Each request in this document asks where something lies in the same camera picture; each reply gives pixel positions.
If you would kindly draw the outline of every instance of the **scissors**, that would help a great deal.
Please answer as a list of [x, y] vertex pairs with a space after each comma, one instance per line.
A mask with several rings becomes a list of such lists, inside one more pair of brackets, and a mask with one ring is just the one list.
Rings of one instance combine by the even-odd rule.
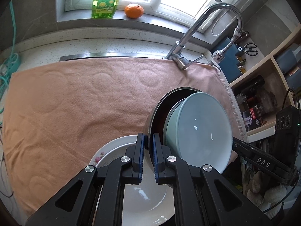
[[237, 48], [239, 51], [243, 51], [245, 54], [248, 54], [249, 56], [256, 56], [258, 54], [257, 50], [254, 50], [257, 48], [257, 45], [255, 43], [247, 43], [244, 47]]

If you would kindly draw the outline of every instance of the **red label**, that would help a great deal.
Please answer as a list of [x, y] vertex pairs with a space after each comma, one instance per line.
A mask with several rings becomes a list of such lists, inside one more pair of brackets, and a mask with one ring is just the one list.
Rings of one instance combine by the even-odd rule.
[[253, 108], [250, 109], [250, 112], [251, 112], [252, 119], [255, 120], [256, 116], [255, 116]]

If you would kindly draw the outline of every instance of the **triangular cutout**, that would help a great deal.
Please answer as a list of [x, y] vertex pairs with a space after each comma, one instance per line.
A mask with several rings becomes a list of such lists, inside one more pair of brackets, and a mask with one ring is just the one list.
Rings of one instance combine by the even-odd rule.
[[56, 202], [55, 206], [67, 212], [71, 212], [83, 182], [78, 180], [68, 191], [66, 191]]
[[215, 180], [214, 184], [219, 193], [219, 197], [226, 211], [232, 211], [243, 205], [242, 201], [237, 198], [230, 190], [228, 190], [219, 180]]

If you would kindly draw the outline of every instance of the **pink cloth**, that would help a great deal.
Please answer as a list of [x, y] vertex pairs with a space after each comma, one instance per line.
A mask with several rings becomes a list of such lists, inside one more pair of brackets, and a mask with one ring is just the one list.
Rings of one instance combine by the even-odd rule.
[[233, 136], [240, 138], [226, 90], [211, 66], [180, 71], [170, 60], [98, 58], [14, 73], [5, 102], [3, 149], [19, 204], [28, 215], [34, 213], [103, 145], [142, 132], [157, 102], [183, 86], [215, 97]]

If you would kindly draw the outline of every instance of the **window sill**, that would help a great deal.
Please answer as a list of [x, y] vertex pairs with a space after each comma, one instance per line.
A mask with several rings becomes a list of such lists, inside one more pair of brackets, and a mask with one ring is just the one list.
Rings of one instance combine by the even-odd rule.
[[[158, 34], [181, 38], [188, 27], [153, 15], [144, 14], [138, 19], [130, 19], [124, 11], [117, 10], [113, 19], [92, 19], [91, 9], [73, 10], [57, 14], [58, 27], [60, 29], [79, 27], [117, 27], [150, 31]], [[206, 36], [196, 32], [189, 42], [210, 49], [212, 47]]]

